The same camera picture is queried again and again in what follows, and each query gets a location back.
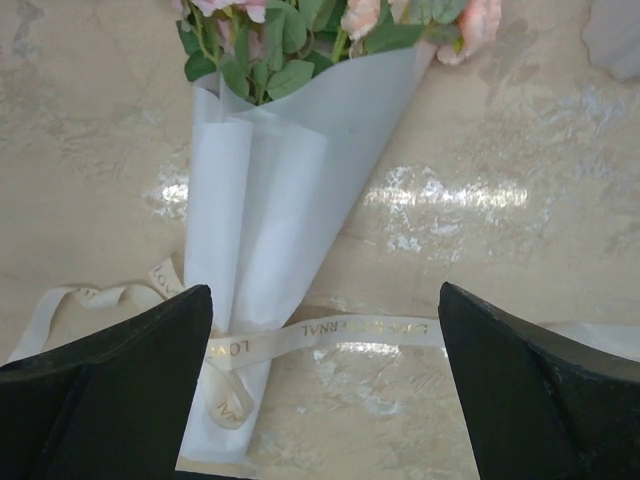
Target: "white wrapping paper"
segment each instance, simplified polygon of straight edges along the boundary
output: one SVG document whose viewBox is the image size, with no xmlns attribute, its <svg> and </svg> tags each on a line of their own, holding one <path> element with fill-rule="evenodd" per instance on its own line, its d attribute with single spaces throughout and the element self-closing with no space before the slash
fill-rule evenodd
<svg viewBox="0 0 640 480">
<path fill-rule="evenodd" d="M 213 77 L 196 85 L 185 281 L 212 289 L 216 329 L 275 330 L 293 314 L 434 53 L 421 46 L 343 62 L 263 107 L 224 83 L 214 95 Z M 203 385 L 216 385 L 205 364 L 182 455 L 241 462 L 269 368 L 237 370 L 255 408 L 228 430 L 207 411 Z"/>
</svg>

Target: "bouquet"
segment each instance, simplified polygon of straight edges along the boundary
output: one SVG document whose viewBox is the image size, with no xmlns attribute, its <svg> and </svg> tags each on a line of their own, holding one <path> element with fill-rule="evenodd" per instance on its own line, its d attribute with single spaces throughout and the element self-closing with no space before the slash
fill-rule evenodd
<svg viewBox="0 0 640 480">
<path fill-rule="evenodd" d="M 211 288 L 214 340 L 273 332 L 302 302 L 431 60 L 456 64 L 491 41 L 500 2 L 172 1 L 195 83 L 185 282 Z M 242 462 L 269 368 L 203 363 L 185 457 Z"/>
</svg>

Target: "marble surface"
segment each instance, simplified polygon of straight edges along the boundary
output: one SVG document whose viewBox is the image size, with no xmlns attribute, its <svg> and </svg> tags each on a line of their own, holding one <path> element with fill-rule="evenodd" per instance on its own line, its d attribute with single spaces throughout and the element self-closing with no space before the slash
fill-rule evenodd
<svg viewBox="0 0 640 480">
<path fill-rule="evenodd" d="M 640 84 L 589 63 L 588 0 L 504 0 L 496 45 L 430 68 L 309 292 L 434 317 L 452 281 L 535 322 L 640 324 Z M 53 285 L 138 279 L 184 243 L 191 91 L 164 0 L 0 2 L 0 356 Z M 51 345 L 133 312 L 65 306 Z M 446 358 L 276 360 L 268 479 L 478 478 Z"/>
</svg>

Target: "curled ribbon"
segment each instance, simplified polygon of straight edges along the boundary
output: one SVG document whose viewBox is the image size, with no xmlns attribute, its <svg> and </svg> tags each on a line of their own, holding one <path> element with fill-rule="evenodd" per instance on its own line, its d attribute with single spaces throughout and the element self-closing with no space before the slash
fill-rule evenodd
<svg viewBox="0 0 640 480">
<path fill-rule="evenodd" d="M 9 361 L 42 352 L 49 338 L 53 317 L 68 295 L 84 308 L 95 310 L 117 306 L 127 293 L 135 305 L 145 311 L 185 290 L 171 259 L 152 268 L 149 277 L 153 287 L 128 283 L 103 290 L 88 286 L 49 290 L 38 302 L 31 322 Z M 593 348 L 633 360 L 640 359 L 640 327 L 565 323 L 547 328 Z M 222 428 L 235 430 L 245 423 L 254 410 L 255 403 L 237 369 L 301 348 L 347 342 L 438 347 L 444 350 L 440 323 L 428 318 L 336 315 L 306 320 L 280 330 L 232 337 L 225 336 L 214 327 L 199 380 L 211 419 Z"/>
</svg>

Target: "ribbon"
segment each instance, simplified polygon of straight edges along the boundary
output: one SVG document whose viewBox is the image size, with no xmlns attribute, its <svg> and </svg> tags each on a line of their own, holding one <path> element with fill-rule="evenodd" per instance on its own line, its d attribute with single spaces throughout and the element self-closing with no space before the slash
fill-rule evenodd
<svg viewBox="0 0 640 480">
<path fill-rule="evenodd" d="M 57 287 L 38 302 L 27 330 L 9 361 L 42 352 L 51 322 L 67 296 L 87 310 L 117 306 L 125 294 L 145 311 L 185 290 L 170 258 L 149 271 L 151 286 L 128 283 L 97 289 L 89 286 Z M 630 359 L 640 358 L 640 327 L 568 323 L 547 326 L 566 337 Z M 225 336 L 213 329 L 207 345 L 200 383 L 207 410 L 220 427 L 240 428 L 255 408 L 236 369 L 261 363 L 293 351 L 319 345 L 356 342 L 438 347 L 444 339 L 438 320 L 416 317 L 336 315 L 293 324 L 280 330 Z"/>
</svg>

